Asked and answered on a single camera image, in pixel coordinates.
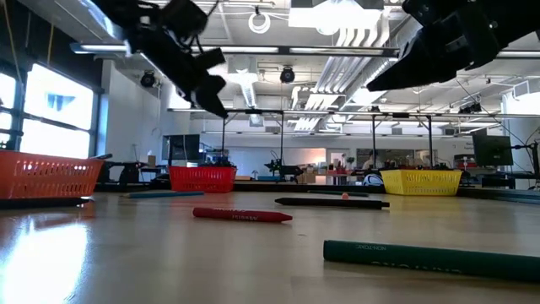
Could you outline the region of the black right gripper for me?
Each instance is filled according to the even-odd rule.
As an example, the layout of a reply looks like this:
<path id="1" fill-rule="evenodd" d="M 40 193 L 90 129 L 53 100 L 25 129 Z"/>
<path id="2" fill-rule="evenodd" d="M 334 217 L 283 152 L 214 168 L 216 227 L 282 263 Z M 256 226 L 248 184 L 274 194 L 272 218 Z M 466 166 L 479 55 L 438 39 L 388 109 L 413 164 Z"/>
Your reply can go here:
<path id="1" fill-rule="evenodd" d="M 371 80 L 369 91 L 400 90 L 445 82 L 461 69 L 492 61 L 502 45 L 483 10 L 457 10 L 425 25 L 421 35 L 408 41 L 398 61 Z"/>

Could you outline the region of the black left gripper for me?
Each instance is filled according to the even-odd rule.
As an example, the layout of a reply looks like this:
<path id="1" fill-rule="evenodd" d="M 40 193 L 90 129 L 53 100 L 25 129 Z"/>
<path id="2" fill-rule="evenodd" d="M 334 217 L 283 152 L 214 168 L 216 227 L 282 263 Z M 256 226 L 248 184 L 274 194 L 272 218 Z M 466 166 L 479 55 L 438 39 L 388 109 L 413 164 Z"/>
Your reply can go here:
<path id="1" fill-rule="evenodd" d="M 191 41 L 205 29 L 208 16 L 192 1 L 169 1 L 163 7 L 137 1 L 133 13 L 134 25 L 128 31 L 130 51 L 142 53 L 182 95 L 193 93 L 192 101 L 201 109 L 226 118 L 228 113 L 218 97 L 225 80 L 209 75 L 199 85 L 203 70 L 192 55 Z"/>

